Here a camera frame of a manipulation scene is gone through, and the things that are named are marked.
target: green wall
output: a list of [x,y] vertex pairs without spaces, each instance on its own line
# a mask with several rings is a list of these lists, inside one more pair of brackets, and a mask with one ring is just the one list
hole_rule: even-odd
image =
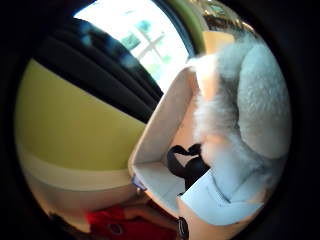
[[32,156],[70,169],[127,168],[145,127],[35,60],[24,73],[15,110],[16,142]]

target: window pane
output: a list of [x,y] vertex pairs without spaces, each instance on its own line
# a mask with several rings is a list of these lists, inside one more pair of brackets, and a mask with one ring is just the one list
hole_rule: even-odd
[[75,17],[121,42],[164,92],[188,59],[174,25],[151,0],[98,0]]

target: black curtain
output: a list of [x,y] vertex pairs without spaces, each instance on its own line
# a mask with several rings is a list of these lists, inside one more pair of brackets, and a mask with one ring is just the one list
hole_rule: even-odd
[[93,24],[72,18],[54,31],[34,58],[65,80],[147,122],[162,91],[140,62]]

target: white trim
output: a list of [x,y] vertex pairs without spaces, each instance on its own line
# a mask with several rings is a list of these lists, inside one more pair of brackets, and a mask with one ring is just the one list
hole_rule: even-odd
[[96,191],[131,184],[128,169],[106,171],[68,169],[37,158],[21,144],[16,146],[22,169],[50,186],[75,191]]

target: bright window light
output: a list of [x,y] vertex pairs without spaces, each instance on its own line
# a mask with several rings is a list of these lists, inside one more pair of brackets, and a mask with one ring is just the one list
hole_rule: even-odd
[[188,59],[174,25],[151,0],[98,0],[74,17],[91,22],[121,42],[163,92]]

